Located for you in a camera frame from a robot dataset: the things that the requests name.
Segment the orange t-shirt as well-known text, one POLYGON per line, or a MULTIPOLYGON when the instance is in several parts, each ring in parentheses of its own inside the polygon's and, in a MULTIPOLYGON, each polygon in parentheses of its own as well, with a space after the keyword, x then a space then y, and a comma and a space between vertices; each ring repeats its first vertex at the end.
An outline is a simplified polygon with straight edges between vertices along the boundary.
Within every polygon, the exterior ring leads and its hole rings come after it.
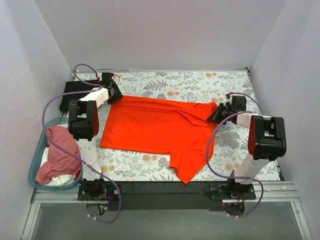
POLYGON ((126 95, 111 104, 100 147, 168 154, 169 167, 188 184, 214 153, 207 144, 217 125, 207 119, 217 108, 215 102, 126 95))

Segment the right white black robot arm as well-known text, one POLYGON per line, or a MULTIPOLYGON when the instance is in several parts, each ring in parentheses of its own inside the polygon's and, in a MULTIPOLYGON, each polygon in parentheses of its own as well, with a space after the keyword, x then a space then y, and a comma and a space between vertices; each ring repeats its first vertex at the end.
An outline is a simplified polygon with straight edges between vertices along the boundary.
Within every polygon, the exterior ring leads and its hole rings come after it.
POLYGON ((269 162, 283 157, 287 151, 285 121, 282 117, 265 116, 247 111, 247 98, 244 93, 230 92, 226 94, 226 102, 220 103, 215 112, 207 118, 208 122, 217 124, 206 147, 206 162, 209 164, 209 150, 218 129, 227 121, 249 129, 248 154, 240 167, 230 176, 213 171, 226 179, 225 191, 232 199, 237 199, 251 191, 257 174, 269 162))

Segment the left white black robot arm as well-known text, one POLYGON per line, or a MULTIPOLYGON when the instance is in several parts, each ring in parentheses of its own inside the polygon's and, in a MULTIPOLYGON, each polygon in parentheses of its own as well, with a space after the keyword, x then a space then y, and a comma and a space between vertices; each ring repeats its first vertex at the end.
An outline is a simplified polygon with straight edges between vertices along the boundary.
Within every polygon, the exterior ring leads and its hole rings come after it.
POLYGON ((68 130, 78 145, 82 160, 82 192, 95 200, 101 200, 107 194, 96 147, 100 129, 98 108, 123 98, 116 83, 118 78, 113 73, 103 72, 98 80, 102 88, 95 87, 79 100, 69 102, 68 130))

